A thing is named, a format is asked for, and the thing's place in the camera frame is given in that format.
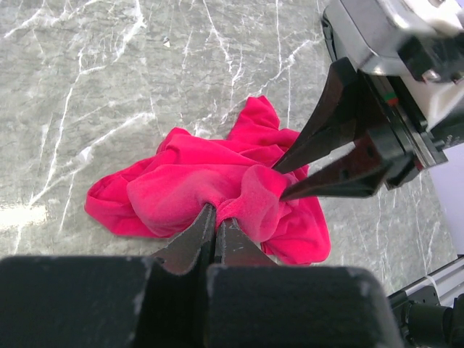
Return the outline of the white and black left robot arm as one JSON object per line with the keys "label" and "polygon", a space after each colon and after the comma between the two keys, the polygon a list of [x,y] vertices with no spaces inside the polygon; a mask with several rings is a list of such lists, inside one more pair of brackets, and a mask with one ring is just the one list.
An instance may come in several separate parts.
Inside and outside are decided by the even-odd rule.
{"label": "white and black left robot arm", "polygon": [[386,295],[367,270],[283,266],[206,205],[155,252],[177,338],[198,347],[461,347],[463,260]]}

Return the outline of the crimson red t-shirt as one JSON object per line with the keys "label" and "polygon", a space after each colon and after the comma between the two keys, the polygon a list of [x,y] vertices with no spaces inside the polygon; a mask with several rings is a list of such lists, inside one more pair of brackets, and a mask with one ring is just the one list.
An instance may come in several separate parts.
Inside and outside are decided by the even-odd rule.
{"label": "crimson red t-shirt", "polygon": [[227,138],[172,129],[153,157],[97,181],[85,210],[115,235],[163,239],[211,204],[218,223],[236,219],[264,253],[289,265],[322,262],[331,241],[318,199],[281,200],[288,186],[306,178],[307,167],[287,174],[273,169],[297,137],[280,126],[264,96],[251,97]]}

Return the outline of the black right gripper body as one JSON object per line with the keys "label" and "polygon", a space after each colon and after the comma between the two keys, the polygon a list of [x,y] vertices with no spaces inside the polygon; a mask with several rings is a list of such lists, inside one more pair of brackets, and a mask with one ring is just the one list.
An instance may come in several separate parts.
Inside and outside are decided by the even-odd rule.
{"label": "black right gripper body", "polygon": [[331,1],[323,12],[321,24],[332,63],[348,58],[353,68],[365,75],[376,95],[384,121],[373,128],[388,126],[397,137],[399,156],[381,184],[396,189],[420,171],[444,163],[445,149],[463,142],[463,99],[443,121],[429,129],[401,77],[371,75],[360,70],[358,64],[367,45],[352,17],[357,1]]}

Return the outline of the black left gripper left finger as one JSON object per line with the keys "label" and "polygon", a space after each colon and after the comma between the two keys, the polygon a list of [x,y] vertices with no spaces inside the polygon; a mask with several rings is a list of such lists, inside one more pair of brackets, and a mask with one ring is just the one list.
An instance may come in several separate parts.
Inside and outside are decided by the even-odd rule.
{"label": "black left gripper left finger", "polygon": [[152,256],[170,274],[205,269],[214,254],[216,210],[206,204],[194,222]]}

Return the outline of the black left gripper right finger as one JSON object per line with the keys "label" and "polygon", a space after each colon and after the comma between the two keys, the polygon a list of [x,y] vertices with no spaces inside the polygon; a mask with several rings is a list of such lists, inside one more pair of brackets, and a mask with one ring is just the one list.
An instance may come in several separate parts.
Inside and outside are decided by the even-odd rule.
{"label": "black left gripper right finger", "polygon": [[214,263],[227,266],[277,266],[240,229],[235,218],[224,220],[217,230]]}

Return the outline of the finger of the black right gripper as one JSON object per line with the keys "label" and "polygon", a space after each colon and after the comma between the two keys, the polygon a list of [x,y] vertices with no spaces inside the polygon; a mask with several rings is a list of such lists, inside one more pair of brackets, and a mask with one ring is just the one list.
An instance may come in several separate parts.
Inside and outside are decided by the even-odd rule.
{"label": "finger of the black right gripper", "polygon": [[312,196],[367,198],[380,189],[399,156],[399,142],[388,126],[371,128],[344,157],[286,188],[282,201]]}
{"label": "finger of the black right gripper", "polygon": [[331,63],[320,99],[289,150],[274,164],[280,173],[319,160],[382,124],[384,116],[365,75],[348,58]]}

